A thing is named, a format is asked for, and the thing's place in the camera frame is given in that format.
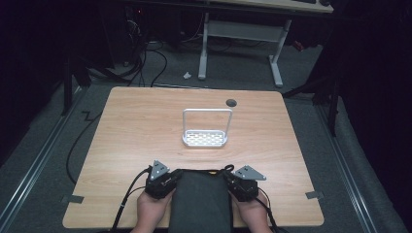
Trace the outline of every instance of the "human hand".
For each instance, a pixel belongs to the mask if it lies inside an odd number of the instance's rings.
[[[164,216],[173,192],[162,199],[154,199],[143,191],[137,198],[137,223],[130,233],[153,233]]]
[[[230,195],[239,209],[240,217],[252,233],[272,233],[267,222],[267,211],[257,200],[239,202],[232,193]],[[267,206],[267,199],[261,191],[258,192],[257,199]]]

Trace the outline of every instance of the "metal bracket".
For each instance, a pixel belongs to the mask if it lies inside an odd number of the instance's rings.
[[[266,177],[249,165],[233,172],[233,175],[242,180],[266,181]]]
[[[154,166],[151,171],[151,181],[156,180],[157,178],[161,177],[162,175],[166,174],[170,171],[170,168],[166,167],[163,163],[158,161],[157,159],[154,161]]]

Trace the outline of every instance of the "table top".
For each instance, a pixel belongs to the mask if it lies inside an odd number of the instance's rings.
[[[329,5],[322,6],[317,0],[316,4],[303,3],[292,0],[210,0],[210,2],[220,2],[227,4],[241,4],[255,7],[277,8],[310,13],[332,13],[333,8]]]
[[[184,109],[227,109],[234,99],[227,143],[219,149],[192,149],[184,145]],[[216,116],[202,116],[202,122]],[[267,180],[258,181],[269,196],[280,226],[316,226],[324,217],[296,140],[284,100],[275,91],[115,87],[108,98],[73,195],[64,216],[67,228],[110,228],[131,182],[158,159],[171,171],[235,170],[250,165]],[[145,184],[144,175],[135,187]],[[119,227],[133,227],[136,198],[128,199]],[[244,226],[233,205],[234,226]],[[159,227],[167,227],[170,206]]]

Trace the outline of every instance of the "black fabric pad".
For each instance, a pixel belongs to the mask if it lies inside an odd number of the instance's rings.
[[[231,232],[231,200],[222,175],[185,171],[171,205],[169,233]]]

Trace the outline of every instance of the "table leg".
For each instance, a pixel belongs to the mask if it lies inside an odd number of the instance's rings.
[[[282,51],[282,47],[285,43],[286,37],[288,36],[289,28],[291,27],[292,20],[288,19],[283,27],[281,32],[279,41],[278,41],[278,48],[276,49],[276,53],[274,55],[269,55],[270,67],[272,68],[273,79],[275,80],[275,85],[277,87],[282,87],[282,77],[279,72],[278,67],[278,59]]]
[[[206,68],[207,68],[207,37],[208,37],[208,26],[209,26],[209,13],[205,13],[205,22],[203,24],[203,45],[202,53],[200,54],[200,64],[199,64],[199,75],[200,80],[206,79]]]

